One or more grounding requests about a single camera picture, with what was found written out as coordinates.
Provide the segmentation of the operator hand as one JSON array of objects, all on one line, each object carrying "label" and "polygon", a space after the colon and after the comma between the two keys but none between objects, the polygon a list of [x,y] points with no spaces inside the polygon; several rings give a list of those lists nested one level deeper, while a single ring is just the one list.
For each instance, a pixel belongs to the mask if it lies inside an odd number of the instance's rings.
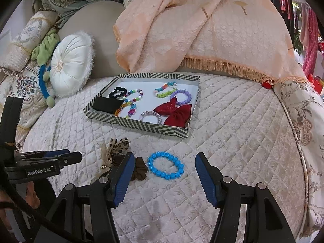
[{"label": "operator hand", "polygon": [[[0,195],[1,202],[12,202],[11,198],[6,194],[5,191],[1,190]],[[34,190],[34,183],[28,182],[26,184],[26,192],[25,192],[25,201],[33,208],[36,209],[40,205],[40,200],[37,197],[37,194]],[[5,227],[8,231],[11,231],[12,227],[8,221],[7,214],[5,212],[5,209],[1,209],[1,220],[3,221]]]}]

